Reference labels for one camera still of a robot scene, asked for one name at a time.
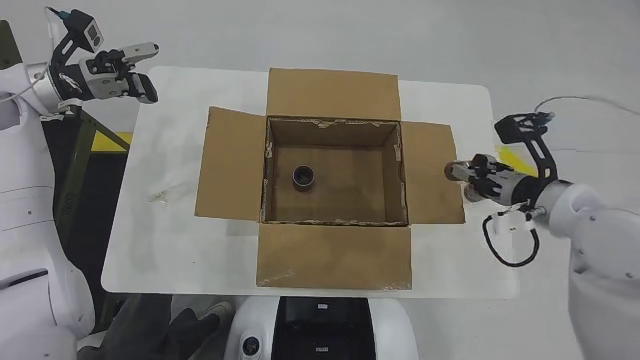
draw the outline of black pants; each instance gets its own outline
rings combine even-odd
[[[99,348],[84,347],[78,360],[187,360],[220,326],[211,314],[202,320],[191,309],[171,321],[171,295],[131,295]]]

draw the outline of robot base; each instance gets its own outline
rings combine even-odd
[[[395,299],[248,298],[225,360],[418,359],[413,327]]]

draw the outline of black cable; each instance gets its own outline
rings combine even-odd
[[[484,240],[487,242],[487,245],[489,246],[489,250],[491,250],[491,253],[493,253],[496,259],[498,259],[500,263],[511,268],[518,268],[518,267],[526,266],[527,264],[531,263],[533,259],[535,259],[536,256],[538,255],[538,250],[540,249],[540,238],[538,237],[538,233],[536,232],[536,230],[535,229],[531,230],[531,236],[533,236],[533,252],[531,252],[531,255],[519,263],[510,263],[505,259],[503,259],[502,257],[500,257],[496,249],[493,247],[493,243],[491,243],[491,238],[489,238],[489,231],[487,230],[487,225],[489,224],[489,221],[491,221],[492,219],[493,219],[492,216],[488,216],[487,218],[484,219],[484,221],[482,222],[482,232],[484,233]]]
[[[60,17],[60,12],[56,9],[54,9],[53,7],[49,7],[46,6],[47,10],[49,10],[50,12],[52,12],[53,14],[57,15],[58,17]]]

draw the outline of small cylindrical object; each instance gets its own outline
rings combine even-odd
[[[313,186],[313,169],[309,166],[299,166],[293,170],[293,187],[298,192],[307,192]]]

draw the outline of cable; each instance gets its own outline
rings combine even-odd
[[[527,264],[531,263],[533,259],[535,259],[536,256],[538,255],[538,250],[540,249],[540,238],[538,237],[538,233],[536,232],[536,230],[535,229],[531,230],[531,236],[533,236],[533,251],[531,252],[531,255],[519,263],[510,263],[505,259],[503,259],[500,256],[500,254],[498,254],[498,251],[493,247],[493,243],[491,243],[491,238],[489,238],[489,231],[487,230],[487,225],[489,224],[489,221],[491,221],[492,219],[493,219],[492,216],[488,216],[487,218],[484,219],[484,221],[482,222],[482,232],[484,233],[484,240],[487,242],[487,246],[489,246],[489,250],[491,250],[491,253],[493,253],[496,259],[498,259],[498,261],[503,265],[511,268],[518,268],[518,267],[526,266]]]
[[[542,102],[538,103],[538,105],[533,109],[533,112],[537,113],[538,109],[540,107],[542,107],[546,103],[549,103],[549,102],[552,102],[552,101],[558,100],[558,99],[580,99],[580,100],[590,100],[590,101],[593,101],[593,102],[604,103],[604,104],[607,104],[607,105],[609,105],[611,107],[614,107],[614,108],[616,108],[618,110],[626,111],[627,113],[631,113],[634,116],[640,117],[640,111],[629,109],[629,108],[627,108],[627,107],[621,105],[620,103],[618,103],[616,101],[613,101],[611,99],[607,99],[607,98],[600,97],[600,96],[591,96],[591,95],[587,95],[587,96],[578,96],[578,95],[553,96],[553,97],[550,97],[550,98],[545,99]]]
[[[47,76],[47,70],[49,69],[49,66],[51,65],[51,58],[53,57],[53,51],[56,48],[56,42],[55,42],[55,38],[53,36],[53,29],[51,28],[51,21],[49,20],[49,13],[47,13],[47,10],[51,11],[54,14],[58,14],[58,12],[56,10],[54,10],[51,7],[45,7],[44,8],[44,15],[45,18],[47,19],[47,28],[49,29],[49,37],[51,38],[51,55],[49,56],[49,61],[47,61],[47,64],[44,66],[44,69],[36,74],[38,75],[38,77],[31,83],[29,84],[29,86],[27,86],[23,91],[16,93],[16,94],[12,94],[11,92],[0,92],[0,95],[2,94],[8,94],[10,95],[9,97],[6,97],[4,99],[0,100],[0,103],[4,103],[4,102],[8,102],[9,100],[14,100],[17,97],[20,97],[22,95],[24,95],[25,93],[29,92],[34,86],[36,86],[36,84],[40,81],[42,81],[46,76]]]

